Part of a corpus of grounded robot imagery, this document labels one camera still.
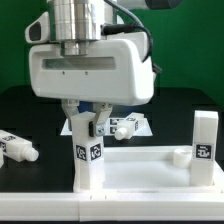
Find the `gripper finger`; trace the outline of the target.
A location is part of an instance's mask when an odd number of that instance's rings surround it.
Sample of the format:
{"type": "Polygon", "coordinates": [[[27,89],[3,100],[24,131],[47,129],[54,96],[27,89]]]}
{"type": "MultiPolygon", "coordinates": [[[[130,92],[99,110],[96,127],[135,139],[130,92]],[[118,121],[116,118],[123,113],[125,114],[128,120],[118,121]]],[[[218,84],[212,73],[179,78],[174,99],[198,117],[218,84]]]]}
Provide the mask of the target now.
{"type": "Polygon", "coordinates": [[[89,123],[89,135],[101,137],[106,133],[106,122],[111,115],[113,106],[110,103],[94,103],[95,112],[93,120],[89,123]]]}
{"type": "Polygon", "coordinates": [[[61,105],[65,113],[66,118],[68,119],[68,129],[72,130],[71,118],[74,115],[79,113],[78,106],[80,102],[75,99],[62,99],[61,105]]]}

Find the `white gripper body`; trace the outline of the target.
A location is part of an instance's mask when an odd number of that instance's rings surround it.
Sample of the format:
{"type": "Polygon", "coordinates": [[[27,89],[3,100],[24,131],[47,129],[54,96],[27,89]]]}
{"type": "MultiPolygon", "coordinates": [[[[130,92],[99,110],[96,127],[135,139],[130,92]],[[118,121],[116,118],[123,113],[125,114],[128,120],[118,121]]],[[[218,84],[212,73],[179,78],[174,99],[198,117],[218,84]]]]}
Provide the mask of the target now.
{"type": "Polygon", "coordinates": [[[110,35],[88,46],[85,56],[63,56],[59,43],[49,41],[49,14],[25,30],[31,86],[39,97],[142,105],[154,94],[155,73],[145,56],[142,32],[110,35]]]}

